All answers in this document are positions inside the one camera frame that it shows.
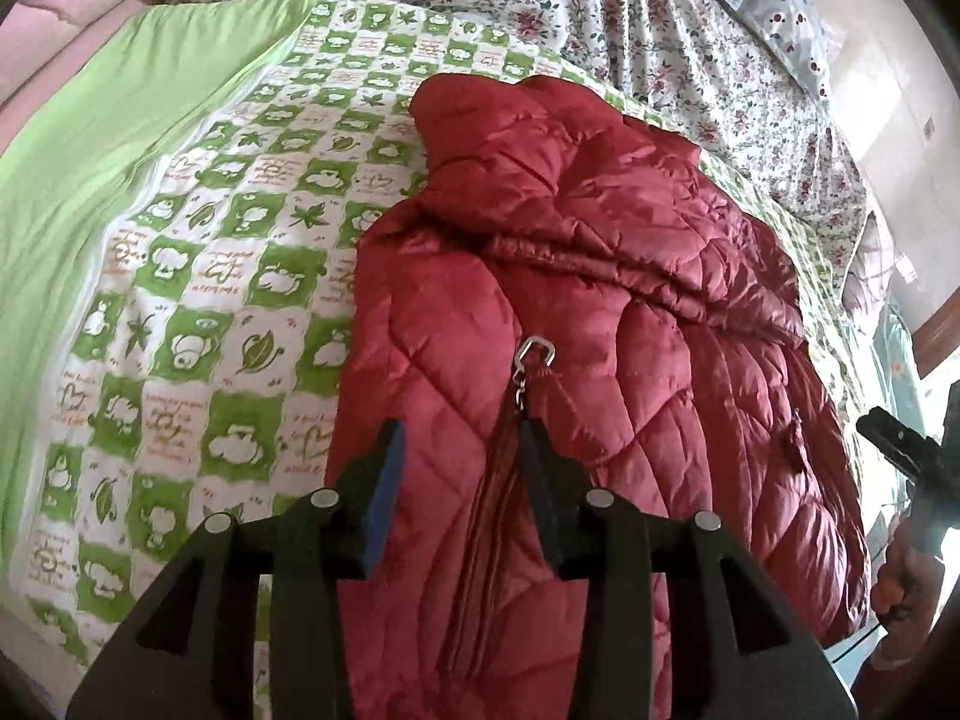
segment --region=leaf print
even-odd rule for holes
[[[110,522],[114,522],[117,519],[117,504],[116,499],[113,497],[113,486],[115,484],[116,479],[103,479],[99,485],[97,485],[96,490],[90,493],[90,500],[93,501],[94,514],[96,514],[101,525],[103,525],[107,519],[109,519]]]
[[[154,318],[153,314],[143,319],[139,314],[136,319],[129,319],[127,327],[130,329],[130,339],[127,341],[127,351],[125,357],[130,357],[131,351],[135,346],[139,346],[142,351],[147,349],[147,336],[150,330],[147,328],[147,322]]]
[[[216,212],[217,204],[215,202],[208,202],[190,215],[190,221],[186,226],[191,230],[194,227],[199,227],[200,225],[205,227],[206,225],[210,224],[210,220],[213,218],[213,215]]]
[[[322,218],[325,206],[326,203],[323,202],[317,205],[311,205],[309,208],[301,208],[299,205],[296,206],[294,210],[294,221],[290,223],[290,226],[296,227],[296,225],[304,223],[304,227],[310,230],[317,225],[330,224]]]
[[[283,354],[283,347],[274,345],[272,330],[268,330],[262,336],[258,333],[248,336],[241,349],[243,364],[240,365],[237,373],[259,373]]]
[[[263,136],[259,132],[248,132],[240,139],[237,146],[263,146]]]

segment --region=bed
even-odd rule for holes
[[[0,290],[4,316],[17,306],[29,318],[29,333],[10,333],[0,355],[0,375],[21,382],[22,395],[19,406],[5,404],[5,421],[29,426],[17,431],[11,452],[29,461],[5,470],[11,476],[2,512],[4,555],[16,590],[7,605],[76,661],[95,656],[206,512],[269,515],[322,478],[336,367],[349,341],[352,244],[378,208],[419,186],[422,154],[403,108],[416,84],[438,68],[507,80],[565,77],[630,115],[702,143],[704,173],[769,223],[797,266],[810,355],[841,415],[865,531],[901,503],[896,474],[853,431],[856,417],[882,396],[869,335],[851,328],[840,302],[867,217],[866,188],[822,104],[800,90],[720,2],[172,1],[224,2],[155,8],[136,17],[0,161],[4,213],[17,193],[56,199],[8,228],[17,245],[7,248],[5,272],[32,277]],[[362,45],[359,31],[381,25],[389,27],[386,39]],[[331,36],[346,41],[349,52],[329,42]],[[315,61],[328,55],[335,61]],[[325,106],[309,112],[311,127],[287,131],[285,114],[296,111],[302,124],[304,100],[318,94]],[[170,100],[162,112],[155,106],[160,97]],[[64,123],[90,111],[90,100],[105,104],[65,133]],[[296,191],[296,177],[290,184],[284,173],[293,164],[284,138],[314,138],[306,130],[332,124],[331,110],[338,122],[347,117],[354,124],[325,141],[330,153],[349,153],[359,143],[358,154],[380,146],[387,151],[347,157],[366,183],[336,217],[316,202],[336,191],[303,194],[303,203],[275,208],[275,199],[265,196]],[[277,118],[263,118],[267,114]],[[366,132],[368,125],[376,132]],[[37,180],[46,154],[56,154],[58,175]],[[246,170],[257,160],[264,167],[259,183],[244,185],[256,197],[217,207],[218,191],[239,186],[231,163]],[[203,191],[184,202],[183,190],[198,173]],[[243,247],[217,250],[205,230],[230,224],[250,248],[279,218],[309,233],[310,247],[323,252],[322,268],[315,260],[296,263],[313,269],[316,290],[308,304],[316,320],[281,333],[257,326],[253,317],[243,338],[228,338],[218,322],[242,308],[232,290],[268,275],[248,266]],[[283,281],[282,271],[290,269],[280,255],[268,276],[277,293],[292,283]],[[203,258],[203,266],[193,268]],[[181,283],[184,262],[197,279]],[[152,276],[138,275],[145,263],[152,264]],[[170,278],[157,280],[157,274]],[[160,299],[144,298],[144,290]],[[151,333],[157,319],[173,322],[165,337]],[[285,349],[293,355],[298,334],[314,360],[325,349],[323,370],[298,370],[291,360],[284,375],[271,375]],[[39,353],[24,351],[31,347]],[[216,359],[208,357],[214,349]],[[158,353],[167,357],[162,365]],[[287,398],[293,410],[280,428],[289,435],[277,445],[282,473],[276,479],[221,473],[198,481],[189,442],[205,430],[199,425],[206,421],[209,388],[196,389],[196,375],[181,375],[196,365],[208,383],[229,387],[229,369],[233,377],[251,377],[250,386],[263,395],[306,392],[299,404]],[[128,379],[144,375],[147,384],[128,387]],[[32,405],[37,402],[39,409]],[[131,414],[140,409],[145,420],[133,427]],[[92,442],[96,458],[64,451],[71,436]],[[248,446],[229,431],[224,438],[221,461]],[[152,448],[141,455],[141,445]],[[221,467],[230,471],[229,465]],[[258,643],[261,665],[265,646]],[[42,681],[44,675],[31,676]],[[261,694],[265,685],[261,680]],[[61,702],[64,692],[55,692]]]

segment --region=green bedsheet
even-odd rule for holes
[[[355,241],[424,180],[406,104],[437,71],[561,76],[670,127],[469,20],[253,0],[149,11],[0,160],[0,266],[23,274],[0,286],[4,559],[18,545],[14,589],[80,661],[205,514],[265,517],[322,480]],[[797,265],[859,479],[829,264],[739,173],[702,168]]]
[[[0,555],[30,475],[40,381],[109,220],[155,159],[275,59],[310,0],[149,8],[43,106],[0,159]]]

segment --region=quilted jacket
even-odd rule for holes
[[[555,580],[517,461],[512,356],[557,450],[642,511],[712,509],[824,644],[865,613],[867,554],[796,278],[699,149],[590,90],[434,76],[411,103],[425,189],[360,242],[328,478],[407,428],[382,565],[342,583],[362,720],[560,720],[586,585]],[[655,715],[668,717],[655,587]]]

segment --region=floral bedsheet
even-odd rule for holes
[[[210,512],[268,517],[323,480],[349,351],[358,236],[424,181],[406,106],[431,74],[586,84],[650,106],[502,30],[383,0],[316,0],[280,62],[212,111],[104,233],[45,396],[38,511],[11,575],[86,664]],[[702,170],[771,224],[797,266],[810,356],[848,428],[863,412],[809,228],[736,169]],[[266,709],[266,627],[257,704]]]
[[[810,225],[839,299],[866,220],[863,181],[836,127],[720,2],[397,1],[499,25],[669,116]]]

